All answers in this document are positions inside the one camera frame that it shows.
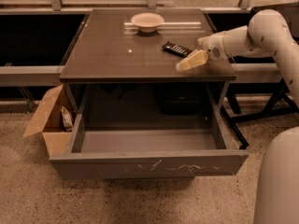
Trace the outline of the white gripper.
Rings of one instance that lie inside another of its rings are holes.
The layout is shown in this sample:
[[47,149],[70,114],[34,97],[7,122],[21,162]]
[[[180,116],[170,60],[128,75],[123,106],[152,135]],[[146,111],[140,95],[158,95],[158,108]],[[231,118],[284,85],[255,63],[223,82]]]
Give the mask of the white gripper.
[[208,58],[211,61],[222,61],[228,58],[224,47],[224,32],[200,37],[198,44],[202,49],[194,50],[176,65],[179,72],[204,65],[207,63]]

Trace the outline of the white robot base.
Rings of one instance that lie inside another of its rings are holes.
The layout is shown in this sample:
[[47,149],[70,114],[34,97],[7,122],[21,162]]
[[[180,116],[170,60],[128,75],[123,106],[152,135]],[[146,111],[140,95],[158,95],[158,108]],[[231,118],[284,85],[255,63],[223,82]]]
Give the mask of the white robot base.
[[254,224],[299,224],[299,127],[268,145],[259,173]]

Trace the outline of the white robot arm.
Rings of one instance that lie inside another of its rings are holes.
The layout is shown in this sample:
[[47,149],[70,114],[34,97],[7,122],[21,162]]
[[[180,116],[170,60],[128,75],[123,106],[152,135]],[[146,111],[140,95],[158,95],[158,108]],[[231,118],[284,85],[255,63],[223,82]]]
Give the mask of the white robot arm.
[[200,50],[192,51],[176,65],[179,72],[234,56],[272,57],[293,100],[299,105],[299,45],[279,12],[262,10],[248,25],[201,37],[198,44]]

